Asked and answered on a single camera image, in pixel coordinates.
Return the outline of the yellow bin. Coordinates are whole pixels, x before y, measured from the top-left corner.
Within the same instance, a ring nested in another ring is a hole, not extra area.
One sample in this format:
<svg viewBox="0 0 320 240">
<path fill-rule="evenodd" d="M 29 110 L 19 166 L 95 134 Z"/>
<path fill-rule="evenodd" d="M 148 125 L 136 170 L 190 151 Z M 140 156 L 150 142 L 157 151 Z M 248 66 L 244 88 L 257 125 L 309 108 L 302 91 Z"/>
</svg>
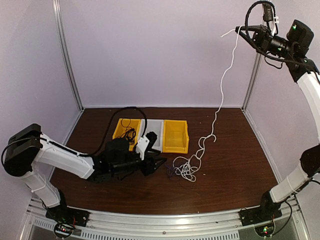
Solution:
<svg viewBox="0 0 320 240">
<path fill-rule="evenodd" d="M 187 154 L 189 150 L 188 123 L 186 120 L 164 120 L 162 152 Z"/>
<path fill-rule="evenodd" d="M 133 151 L 138 141 L 141 120 L 134 118 L 120 118 L 112 135 L 113 139 L 123 138 L 129 142 L 129 151 Z"/>
</svg>

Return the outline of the white bin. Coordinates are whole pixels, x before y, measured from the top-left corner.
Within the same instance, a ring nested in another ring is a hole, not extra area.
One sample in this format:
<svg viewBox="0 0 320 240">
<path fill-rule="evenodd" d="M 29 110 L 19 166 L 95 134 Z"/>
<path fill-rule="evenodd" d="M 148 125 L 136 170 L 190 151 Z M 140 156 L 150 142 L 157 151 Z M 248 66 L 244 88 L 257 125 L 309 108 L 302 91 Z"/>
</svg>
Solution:
<svg viewBox="0 0 320 240">
<path fill-rule="evenodd" d="M 146 128 L 145 134 L 149 132 L 154 132 L 157 135 L 157 140 L 155 141 L 152 148 L 162 152 L 164 120 L 163 119 L 147 119 L 147 128 Z"/>
</svg>

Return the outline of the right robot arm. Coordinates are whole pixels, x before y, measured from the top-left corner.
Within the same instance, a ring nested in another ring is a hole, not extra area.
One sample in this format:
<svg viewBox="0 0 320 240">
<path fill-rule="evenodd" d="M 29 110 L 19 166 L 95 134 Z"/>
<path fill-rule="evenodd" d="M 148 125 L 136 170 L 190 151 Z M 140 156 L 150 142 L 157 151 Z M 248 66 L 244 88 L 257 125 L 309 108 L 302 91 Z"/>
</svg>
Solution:
<svg viewBox="0 0 320 240">
<path fill-rule="evenodd" d="M 312 31 L 295 21 L 287 38 L 269 24 L 236 27 L 256 52 L 242 111 L 276 178 L 256 216 L 268 220 L 287 199 L 307 221 L 320 215 L 320 72 L 306 57 Z"/>
</svg>

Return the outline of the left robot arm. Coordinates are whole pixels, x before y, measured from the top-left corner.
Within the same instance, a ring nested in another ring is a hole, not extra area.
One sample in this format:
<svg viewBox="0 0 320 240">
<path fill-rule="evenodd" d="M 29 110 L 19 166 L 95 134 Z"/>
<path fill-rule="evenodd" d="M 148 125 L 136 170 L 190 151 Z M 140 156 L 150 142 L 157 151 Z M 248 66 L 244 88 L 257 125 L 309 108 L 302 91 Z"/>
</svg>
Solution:
<svg viewBox="0 0 320 240">
<path fill-rule="evenodd" d="M 153 148 L 155 132 L 143 135 L 130 150 L 126 137 L 117 137 L 105 144 L 99 154 L 87 154 L 61 145 L 43 134 L 41 126 L 33 123 L 13 135 L 1 153 L 4 170 L 20 178 L 32 193 L 37 195 L 51 215 L 61 222 L 72 218 L 61 190 L 49 183 L 37 169 L 38 163 L 51 165 L 85 179 L 103 183 L 121 174 L 140 170 L 144 176 L 153 174 L 167 161 Z"/>
</svg>

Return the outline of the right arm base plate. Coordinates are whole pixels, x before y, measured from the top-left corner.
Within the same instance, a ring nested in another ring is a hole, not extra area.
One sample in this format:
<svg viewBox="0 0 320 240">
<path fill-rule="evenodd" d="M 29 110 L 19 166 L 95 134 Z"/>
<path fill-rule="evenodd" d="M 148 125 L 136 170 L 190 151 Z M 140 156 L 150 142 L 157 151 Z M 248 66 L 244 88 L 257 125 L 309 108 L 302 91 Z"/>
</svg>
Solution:
<svg viewBox="0 0 320 240">
<path fill-rule="evenodd" d="M 268 222 L 275 218 L 282 216 L 282 212 L 279 209 L 266 211 L 260 206 L 254 208 L 243 208 L 239 212 L 239 218 L 242 226 L 255 225 L 258 223 Z"/>
</svg>

